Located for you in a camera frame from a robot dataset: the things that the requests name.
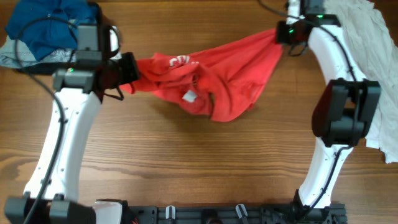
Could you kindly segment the red soccer t-shirt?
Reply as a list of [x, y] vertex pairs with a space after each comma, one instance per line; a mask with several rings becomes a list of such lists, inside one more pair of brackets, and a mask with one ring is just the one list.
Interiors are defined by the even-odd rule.
[[151, 92], [190, 114], [232, 121], [254, 106], [271, 78], [283, 52], [275, 38], [269, 29], [188, 55], [156, 53], [137, 61], [140, 79], [121, 89]]

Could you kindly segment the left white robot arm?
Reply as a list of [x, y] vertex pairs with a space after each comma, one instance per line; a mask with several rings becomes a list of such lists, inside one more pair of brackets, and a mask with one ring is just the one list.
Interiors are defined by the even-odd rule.
[[121, 54], [118, 31], [107, 24], [78, 27], [74, 63], [59, 65], [49, 93], [52, 116], [44, 146], [21, 197], [6, 200], [11, 223], [129, 223], [124, 200], [79, 203], [79, 178], [88, 135], [108, 90], [139, 78], [132, 53]]

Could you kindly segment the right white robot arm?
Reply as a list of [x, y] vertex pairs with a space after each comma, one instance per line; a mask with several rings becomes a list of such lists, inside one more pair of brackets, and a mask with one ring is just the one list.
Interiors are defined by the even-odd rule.
[[303, 209], [310, 213], [330, 206], [346, 158], [369, 132], [381, 86], [357, 67], [340, 21], [325, 12], [323, 1], [288, 0], [286, 10], [286, 20], [277, 26], [277, 42], [310, 49], [326, 82], [312, 114], [315, 152], [298, 190]]

